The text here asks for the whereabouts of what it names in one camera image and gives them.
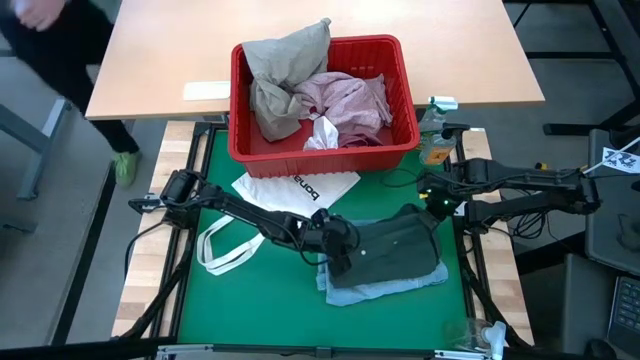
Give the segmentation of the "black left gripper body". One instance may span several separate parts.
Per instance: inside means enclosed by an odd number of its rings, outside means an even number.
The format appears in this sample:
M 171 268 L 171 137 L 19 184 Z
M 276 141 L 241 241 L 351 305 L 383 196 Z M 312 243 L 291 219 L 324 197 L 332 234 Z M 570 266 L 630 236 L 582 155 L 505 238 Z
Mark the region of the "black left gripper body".
M 360 245 L 358 228 L 340 215 L 319 209 L 311 216 L 309 244 L 326 256 L 329 273 L 338 278 L 351 268 L 349 256 Z

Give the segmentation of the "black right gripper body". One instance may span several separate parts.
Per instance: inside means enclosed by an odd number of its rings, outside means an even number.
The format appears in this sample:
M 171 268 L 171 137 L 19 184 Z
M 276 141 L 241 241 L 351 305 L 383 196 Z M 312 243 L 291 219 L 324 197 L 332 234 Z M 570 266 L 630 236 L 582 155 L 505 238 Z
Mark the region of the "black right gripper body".
M 422 171 L 416 185 L 426 211 L 439 221 L 453 215 L 469 197 L 466 193 L 469 182 L 462 171 Z

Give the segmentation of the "dark green garment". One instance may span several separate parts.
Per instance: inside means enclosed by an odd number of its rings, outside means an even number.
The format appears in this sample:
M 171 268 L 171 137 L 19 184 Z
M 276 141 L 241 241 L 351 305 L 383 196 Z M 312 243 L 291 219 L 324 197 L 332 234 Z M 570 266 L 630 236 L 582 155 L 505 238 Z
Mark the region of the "dark green garment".
M 441 261 L 440 221 L 414 204 L 393 216 L 355 226 L 359 245 L 346 259 L 350 268 L 330 276 L 336 288 L 405 280 L 433 273 Z

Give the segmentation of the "white printed tote bag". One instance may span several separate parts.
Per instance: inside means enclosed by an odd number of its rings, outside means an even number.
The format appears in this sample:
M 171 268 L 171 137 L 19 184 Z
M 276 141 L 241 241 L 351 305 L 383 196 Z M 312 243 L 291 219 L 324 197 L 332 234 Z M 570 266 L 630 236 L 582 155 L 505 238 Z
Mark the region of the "white printed tote bag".
M 361 177 L 356 172 L 294 175 L 290 177 L 254 178 L 243 174 L 232 183 L 240 197 L 253 205 L 270 211 L 288 211 L 310 217 L 320 208 L 330 208 Z M 257 234 L 229 252 L 216 256 L 211 238 L 231 223 L 225 215 L 215 221 L 197 238 L 196 259 L 210 274 L 223 275 L 248 261 L 265 240 Z

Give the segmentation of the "light blue towel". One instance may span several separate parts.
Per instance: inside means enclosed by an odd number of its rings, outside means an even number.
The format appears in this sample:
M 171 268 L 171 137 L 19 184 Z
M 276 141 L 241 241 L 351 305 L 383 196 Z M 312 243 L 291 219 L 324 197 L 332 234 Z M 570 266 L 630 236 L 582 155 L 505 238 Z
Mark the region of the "light blue towel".
M 385 281 L 352 288 L 336 288 L 332 285 L 330 276 L 331 274 L 326 264 L 318 266 L 316 273 L 317 290 L 325 294 L 327 304 L 344 307 L 386 295 L 439 285 L 448 280 L 449 273 L 441 259 L 433 273 L 414 279 Z

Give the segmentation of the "grey beige garment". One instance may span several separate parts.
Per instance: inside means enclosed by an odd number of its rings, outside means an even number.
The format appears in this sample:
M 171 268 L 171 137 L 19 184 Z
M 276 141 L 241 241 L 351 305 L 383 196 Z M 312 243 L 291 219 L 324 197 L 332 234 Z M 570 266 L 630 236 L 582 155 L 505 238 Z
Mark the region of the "grey beige garment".
M 250 108 L 267 141 L 282 140 L 301 128 L 303 105 L 294 88 L 327 70 L 330 25 L 323 18 L 279 39 L 242 44 L 253 76 Z

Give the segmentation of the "pump bottle with orange liquid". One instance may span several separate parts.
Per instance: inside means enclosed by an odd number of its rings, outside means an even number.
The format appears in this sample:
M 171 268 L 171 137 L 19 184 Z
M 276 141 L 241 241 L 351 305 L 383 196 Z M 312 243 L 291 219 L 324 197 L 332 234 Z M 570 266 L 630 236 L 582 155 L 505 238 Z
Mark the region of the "pump bottle with orange liquid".
M 462 134 L 469 130 L 468 124 L 444 123 L 440 130 L 426 136 L 419 160 L 422 165 L 442 164 L 456 147 Z

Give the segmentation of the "maroon garment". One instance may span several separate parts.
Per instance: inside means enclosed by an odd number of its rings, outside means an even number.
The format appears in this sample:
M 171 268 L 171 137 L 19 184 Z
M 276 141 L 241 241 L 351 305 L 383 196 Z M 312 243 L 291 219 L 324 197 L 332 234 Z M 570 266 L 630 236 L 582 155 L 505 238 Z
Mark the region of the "maroon garment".
M 340 148 L 383 146 L 383 143 L 375 135 L 371 135 L 369 133 L 341 134 L 339 136 L 338 144 Z

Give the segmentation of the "small white cloth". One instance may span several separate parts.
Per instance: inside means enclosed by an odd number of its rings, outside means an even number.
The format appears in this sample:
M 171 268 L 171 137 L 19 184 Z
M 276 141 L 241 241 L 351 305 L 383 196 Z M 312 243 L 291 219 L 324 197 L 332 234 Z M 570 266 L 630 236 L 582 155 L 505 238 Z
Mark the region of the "small white cloth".
M 339 147 L 339 131 L 325 117 L 320 116 L 313 121 L 313 133 L 304 146 L 304 151 L 332 150 Z

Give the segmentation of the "pale pink garment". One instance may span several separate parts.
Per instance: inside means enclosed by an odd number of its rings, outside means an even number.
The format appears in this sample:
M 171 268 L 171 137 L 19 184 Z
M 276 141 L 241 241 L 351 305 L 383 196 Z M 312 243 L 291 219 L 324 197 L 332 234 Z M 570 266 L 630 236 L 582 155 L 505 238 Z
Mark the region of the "pale pink garment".
M 378 132 L 393 120 L 384 81 L 383 74 L 369 79 L 342 72 L 314 74 L 293 89 L 303 106 L 300 118 L 318 114 L 337 128 L 339 136 L 369 133 L 378 138 Z

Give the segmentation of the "clear plastic spray bottle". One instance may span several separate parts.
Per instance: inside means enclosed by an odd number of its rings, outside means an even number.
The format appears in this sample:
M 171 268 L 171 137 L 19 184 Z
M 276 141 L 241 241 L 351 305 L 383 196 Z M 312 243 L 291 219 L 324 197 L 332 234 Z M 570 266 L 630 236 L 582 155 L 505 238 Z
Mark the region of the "clear plastic spray bottle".
M 490 323 L 483 319 L 468 318 L 446 324 L 444 336 L 447 344 L 455 349 L 481 353 L 491 360 L 503 360 L 506 345 L 506 324 Z

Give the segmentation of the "grey metal desk leg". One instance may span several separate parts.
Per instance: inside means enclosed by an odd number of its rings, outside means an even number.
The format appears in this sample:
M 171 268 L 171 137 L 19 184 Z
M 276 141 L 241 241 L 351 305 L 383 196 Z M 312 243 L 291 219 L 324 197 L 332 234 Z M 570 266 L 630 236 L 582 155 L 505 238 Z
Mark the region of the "grey metal desk leg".
M 54 102 L 44 125 L 37 128 L 0 104 L 0 131 L 13 137 L 33 152 L 17 194 L 19 199 L 33 200 L 38 196 L 37 186 L 49 157 L 54 137 L 64 115 L 71 108 L 70 102 L 59 97 Z

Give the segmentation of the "person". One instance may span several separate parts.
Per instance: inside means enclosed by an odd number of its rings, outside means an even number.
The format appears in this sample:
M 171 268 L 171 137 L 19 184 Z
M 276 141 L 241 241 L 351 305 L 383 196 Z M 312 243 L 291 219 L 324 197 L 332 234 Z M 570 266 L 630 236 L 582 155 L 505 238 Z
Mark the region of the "person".
M 113 23 L 91 0 L 66 0 L 53 25 L 36 31 L 19 22 L 10 2 L 0 0 L 0 35 L 19 60 L 85 115 L 94 91 L 87 68 L 102 63 Z

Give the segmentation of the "black metal table frame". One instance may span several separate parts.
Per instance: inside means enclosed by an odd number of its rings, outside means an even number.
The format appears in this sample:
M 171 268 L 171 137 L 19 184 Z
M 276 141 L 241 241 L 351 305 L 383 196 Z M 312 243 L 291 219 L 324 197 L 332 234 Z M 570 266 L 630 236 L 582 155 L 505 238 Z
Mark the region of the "black metal table frame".
M 206 123 L 170 121 L 165 129 L 149 191 L 158 193 L 172 171 L 183 167 L 204 168 L 204 159 L 213 146 L 211 137 L 218 131 Z M 512 240 L 508 226 L 500 221 L 478 241 L 464 238 L 473 251 L 468 259 L 474 271 L 485 265 L 485 281 L 493 301 L 527 343 L 534 337 L 517 272 Z M 122 335 L 129 330 L 156 296 L 160 287 L 177 266 L 187 242 L 188 234 L 167 227 L 157 228 L 139 239 L 131 251 L 128 273 L 113 324 L 112 334 Z

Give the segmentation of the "black metal desk frame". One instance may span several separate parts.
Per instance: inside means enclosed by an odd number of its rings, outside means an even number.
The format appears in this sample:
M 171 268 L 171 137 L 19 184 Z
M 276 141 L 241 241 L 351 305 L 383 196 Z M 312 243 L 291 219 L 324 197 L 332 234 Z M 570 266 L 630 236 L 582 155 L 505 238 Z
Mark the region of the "black metal desk frame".
M 526 51 L 529 60 L 612 60 L 622 70 L 623 75 L 630 86 L 634 99 L 615 112 L 610 117 L 596 125 L 546 123 L 542 129 L 547 136 L 587 136 L 592 130 L 624 132 L 632 130 L 629 125 L 634 118 L 640 116 L 640 82 L 635 78 L 629 61 L 623 54 L 602 12 L 595 0 L 502 0 L 504 4 L 523 4 L 512 26 L 516 29 L 532 5 L 571 5 L 587 7 L 591 17 L 595 21 L 601 37 L 604 39 L 606 51 Z

